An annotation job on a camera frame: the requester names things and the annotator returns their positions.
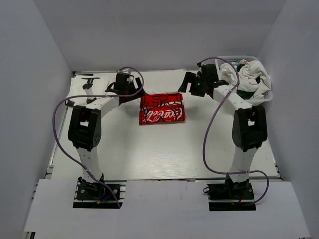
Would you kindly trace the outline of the white t-shirt green trim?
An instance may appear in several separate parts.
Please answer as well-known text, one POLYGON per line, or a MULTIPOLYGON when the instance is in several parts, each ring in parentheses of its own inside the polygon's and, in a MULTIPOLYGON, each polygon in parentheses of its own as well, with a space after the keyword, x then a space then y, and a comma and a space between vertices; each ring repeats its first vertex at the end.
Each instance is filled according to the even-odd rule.
POLYGON ((146 94, 141 97, 139 125, 175 123, 186 120, 181 93, 146 94))

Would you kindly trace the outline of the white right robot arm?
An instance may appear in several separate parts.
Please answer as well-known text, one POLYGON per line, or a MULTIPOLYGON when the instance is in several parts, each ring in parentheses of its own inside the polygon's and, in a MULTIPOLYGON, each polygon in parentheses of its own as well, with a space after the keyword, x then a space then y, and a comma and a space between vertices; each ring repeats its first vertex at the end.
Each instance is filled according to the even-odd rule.
POLYGON ((214 64, 199 64, 197 73, 186 72, 178 91, 199 97, 208 95, 219 102, 218 109, 225 108, 232 114, 231 136, 235 153, 232 165, 225 173, 225 192, 232 199, 238 198, 249 183, 253 158, 268 137, 265 109, 246 102, 235 93, 233 86, 219 80, 214 64))

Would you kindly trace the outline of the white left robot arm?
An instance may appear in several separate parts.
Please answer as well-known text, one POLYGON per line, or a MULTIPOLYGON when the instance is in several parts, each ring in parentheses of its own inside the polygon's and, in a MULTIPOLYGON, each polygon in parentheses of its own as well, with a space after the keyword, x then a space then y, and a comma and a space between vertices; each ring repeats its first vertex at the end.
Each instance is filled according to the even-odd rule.
POLYGON ((88 193, 95 199, 105 194, 105 186, 102 184, 104 174, 99 165, 97 150, 102 137, 102 118, 121 104, 144 96, 146 93, 143 87, 142 76, 118 72, 115 81, 107 86, 104 96, 94 97, 93 101, 84 106, 73 106, 68 139, 79 154, 83 179, 91 183, 88 193))

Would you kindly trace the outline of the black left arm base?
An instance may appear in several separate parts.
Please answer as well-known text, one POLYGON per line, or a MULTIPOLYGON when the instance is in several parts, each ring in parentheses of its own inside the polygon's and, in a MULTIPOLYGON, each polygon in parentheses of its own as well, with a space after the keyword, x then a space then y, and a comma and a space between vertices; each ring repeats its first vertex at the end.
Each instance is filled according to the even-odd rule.
POLYGON ((112 193, 98 183, 77 182, 73 208, 75 209, 119 209, 125 197, 125 182, 107 182, 112 193))

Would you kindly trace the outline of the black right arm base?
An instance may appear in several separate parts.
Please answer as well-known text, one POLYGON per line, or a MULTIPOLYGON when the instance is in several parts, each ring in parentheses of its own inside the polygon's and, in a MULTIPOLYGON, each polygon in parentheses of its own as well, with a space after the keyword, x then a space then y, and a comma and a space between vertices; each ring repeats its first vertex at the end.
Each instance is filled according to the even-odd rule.
POLYGON ((208 196, 210 212, 255 211, 256 203, 251 183, 246 189, 230 193, 225 184, 208 184, 203 189, 208 196))

